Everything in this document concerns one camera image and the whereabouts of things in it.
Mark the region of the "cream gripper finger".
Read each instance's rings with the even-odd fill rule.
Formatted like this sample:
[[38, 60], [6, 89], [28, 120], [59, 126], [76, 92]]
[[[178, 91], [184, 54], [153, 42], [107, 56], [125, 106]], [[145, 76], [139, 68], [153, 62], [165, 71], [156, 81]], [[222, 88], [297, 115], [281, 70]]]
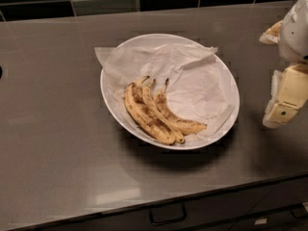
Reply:
[[282, 20], [276, 22], [269, 27], [260, 37], [259, 40], [263, 44], [275, 45], [278, 42]]
[[308, 100], [308, 65], [291, 64], [283, 72], [275, 70], [270, 93], [263, 124], [278, 128], [289, 123]]

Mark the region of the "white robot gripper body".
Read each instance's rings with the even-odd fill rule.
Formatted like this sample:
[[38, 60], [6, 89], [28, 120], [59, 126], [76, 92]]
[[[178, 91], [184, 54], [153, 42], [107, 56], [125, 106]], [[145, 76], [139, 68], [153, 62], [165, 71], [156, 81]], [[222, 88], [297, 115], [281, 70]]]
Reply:
[[297, 0], [285, 15], [278, 50], [288, 62], [308, 62], [308, 0]]

